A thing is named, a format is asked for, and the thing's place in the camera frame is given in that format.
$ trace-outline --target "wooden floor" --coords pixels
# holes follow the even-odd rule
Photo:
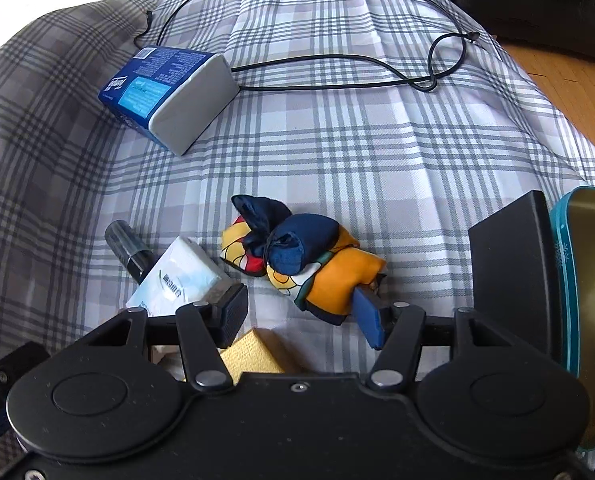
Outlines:
[[[551,102],[595,144],[595,61],[500,41]]]

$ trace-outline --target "bed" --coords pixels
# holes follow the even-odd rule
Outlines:
[[[156,41],[184,0],[107,0],[52,12],[0,50],[0,358],[27,340],[55,352],[121,309],[136,285],[104,241],[125,219],[161,253],[178,235],[213,259],[237,193],[338,219],[388,262],[381,294],[432,315],[472,305],[467,230],[532,189],[549,205],[595,186],[595,147],[474,20],[480,38],[433,92],[407,85],[240,92],[183,157],[123,126],[99,89]],[[453,23],[420,0],[191,0],[163,44],[223,53],[232,66],[305,54],[361,54],[423,75]],[[443,41],[450,66],[460,41]],[[323,60],[236,74],[245,84],[371,82],[370,64]],[[375,360],[352,321],[334,327],[238,276],[252,326],[272,328],[312,370]],[[420,373],[447,359],[424,352]],[[0,466],[18,451],[0,445]]]

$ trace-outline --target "cable plug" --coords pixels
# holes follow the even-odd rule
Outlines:
[[[471,43],[473,43],[474,41],[477,41],[480,39],[480,33],[476,30],[473,30],[472,32],[467,32],[464,37],[470,41]]]

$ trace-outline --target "navy blue fabric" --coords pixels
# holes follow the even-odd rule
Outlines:
[[[290,209],[282,202],[265,196],[233,195],[231,202],[251,228],[251,232],[242,240],[244,251],[263,258],[271,232],[291,216]]]
[[[313,314],[318,319],[321,319],[322,321],[330,323],[332,325],[340,326],[346,319],[346,316],[343,316],[342,314],[331,314],[330,312],[327,312],[325,310],[322,310],[318,306],[315,306],[310,301],[305,300],[304,304],[306,306],[306,309],[311,314]]]
[[[340,224],[328,216],[295,214],[278,225],[267,242],[264,260],[286,276],[316,261],[340,237]]]

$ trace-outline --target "white tissue pack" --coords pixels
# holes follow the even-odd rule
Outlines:
[[[217,303],[233,284],[197,243],[178,236],[133,293],[127,307],[149,316],[170,316],[193,301]]]

